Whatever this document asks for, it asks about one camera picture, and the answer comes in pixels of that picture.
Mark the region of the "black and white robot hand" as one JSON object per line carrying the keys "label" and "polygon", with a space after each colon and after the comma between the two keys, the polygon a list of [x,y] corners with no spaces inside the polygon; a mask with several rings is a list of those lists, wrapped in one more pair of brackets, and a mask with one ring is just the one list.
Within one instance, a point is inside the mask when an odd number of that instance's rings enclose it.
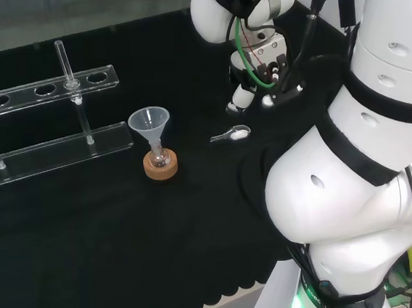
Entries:
{"label": "black and white robot hand", "polygon": [[234,91],[226,109],[230,115],[240,115],[251,106],[257,88],[236,51],[229,56],[228,62],[230,85]]}

